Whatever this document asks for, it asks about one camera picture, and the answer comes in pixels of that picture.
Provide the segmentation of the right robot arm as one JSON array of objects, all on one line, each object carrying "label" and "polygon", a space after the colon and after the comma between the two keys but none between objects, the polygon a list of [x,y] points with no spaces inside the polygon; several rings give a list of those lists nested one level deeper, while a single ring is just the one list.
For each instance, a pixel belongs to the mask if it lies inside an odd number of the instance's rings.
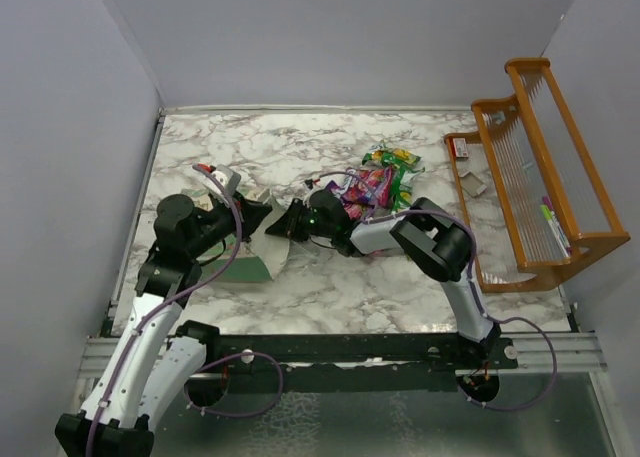
[{"label": "right robot arm", "polygon": [[296,242],[325,238],[346,257],[403,251],[441,284],[456,318],[461,360],[481,368],[494,358],[501,330],[488,316],[474,279],[475,238],[463,222],[430,199],[422,197],[396,214],[356,220],[330,191],[320,190],[307,202],[293,200],[265,233]]}]

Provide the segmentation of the purple pink snack packet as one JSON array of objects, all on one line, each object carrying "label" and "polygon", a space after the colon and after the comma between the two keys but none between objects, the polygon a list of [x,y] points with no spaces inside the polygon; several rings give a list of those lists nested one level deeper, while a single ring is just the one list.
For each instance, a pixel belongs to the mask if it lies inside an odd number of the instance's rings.
[{"label": "purple pink snack packet", "polygon": [[353,177],[343,175],[342,180],[330,181],[326,189],[331,191],[343,203],[352,202],[387,208],[389,193],[394,175],[391,168],[347,168]]}]

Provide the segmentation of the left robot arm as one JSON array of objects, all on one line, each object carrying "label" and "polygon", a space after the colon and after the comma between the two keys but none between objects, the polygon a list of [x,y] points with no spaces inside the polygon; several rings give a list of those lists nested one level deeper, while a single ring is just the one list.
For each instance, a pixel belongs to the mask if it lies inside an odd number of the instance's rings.
[{"label": "left robot arm", "polygon": [[198,259],[230,235],[238,241],[250,236],[271,210],[240,193],[210,210],[184,194],[160,201],[156,240],[139,270],[125,330],[80,410],[62,415],[56,425],[66,455],[150,455],[154,431],[188,378],[220,362],[211,327],[161,349],[200,279]]}]

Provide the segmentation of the yellow green snack packet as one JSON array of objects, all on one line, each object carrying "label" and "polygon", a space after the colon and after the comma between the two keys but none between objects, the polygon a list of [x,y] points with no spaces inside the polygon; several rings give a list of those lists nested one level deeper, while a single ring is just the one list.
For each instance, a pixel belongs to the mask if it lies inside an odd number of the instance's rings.
[{"label": "yellow green snack packet", "polygon": [[361,160],[362,165],[415,170],[422,158],[404,148],[389,147],[384,141],[373,145]]}]

